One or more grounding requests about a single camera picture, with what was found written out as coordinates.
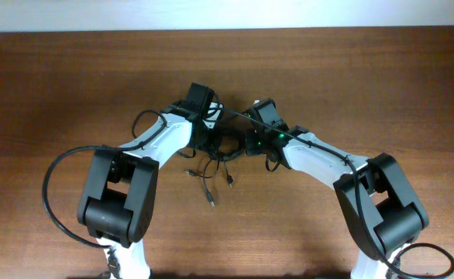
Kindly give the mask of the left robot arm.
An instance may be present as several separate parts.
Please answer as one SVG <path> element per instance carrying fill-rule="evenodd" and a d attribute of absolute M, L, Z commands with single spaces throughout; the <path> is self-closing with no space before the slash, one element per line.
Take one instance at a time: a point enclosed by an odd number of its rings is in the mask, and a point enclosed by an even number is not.
<path fill-rule="evenodd" d="M 143 237 L 150 226 L 159 169 L 179 150 L 207 141 L 221 104 L 193 83 L 184 100 L 158 112 L 156 122 L 118 150 L 104 147 L 91 161 L 77 220 L 103 247 L 103 278 L 148 278 Z"/>

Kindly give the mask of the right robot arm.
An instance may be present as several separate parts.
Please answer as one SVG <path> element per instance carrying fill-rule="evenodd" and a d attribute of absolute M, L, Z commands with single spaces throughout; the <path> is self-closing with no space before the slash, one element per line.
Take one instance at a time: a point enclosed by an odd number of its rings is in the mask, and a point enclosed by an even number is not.
<path fill-rule="evenodd" d="M 255 102 L 246 112 L 254 126 L 250 151 L 265 153 L 288 169 L 303 172 L 331 188 L 347 228 L 359 247 L 352 278 L 399 278 L 401 253 L 412 248 L 429 224 L 398 162 L 389 154 L 354 155 L 321 141 L 314 133 L 289 127 L 273 100 Z"/>

